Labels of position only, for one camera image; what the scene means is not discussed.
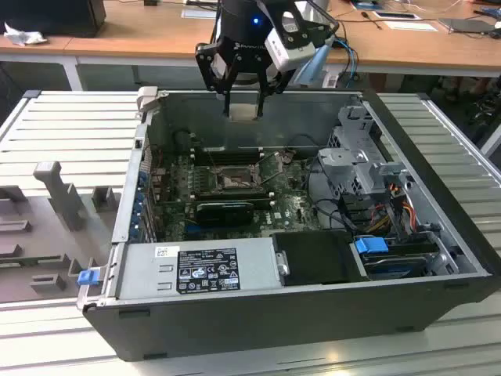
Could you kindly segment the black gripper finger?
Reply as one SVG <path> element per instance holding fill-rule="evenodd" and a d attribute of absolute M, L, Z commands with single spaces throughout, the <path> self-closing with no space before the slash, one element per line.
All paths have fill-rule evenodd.
<path fill-rule="evenodd" d="M 268 81 L 265 65 L 263 63 L 258 63 L 255 70 L 259 83 L 256 112 L 256 115 L 259 118 L 263 116 L 265 99 L 273 94 L 281 94 L 285 90 L 290 82 L 290 79 L 292 78 L 292 71 L 289 70 L 285 73 L 278 72 L 271 81 Z"/>
<path fill-rule="evenodd" d="M 213 70 L 217 56 L 225 64 L 225 71 L 220 78 Z M 195 58 L 207 90 L 224 96 L 223 114 L 229 117 L 231 90 L 240 72 L 240 53 L 236 43 L 234 41 L 199 43 L 195 47 Z"/>

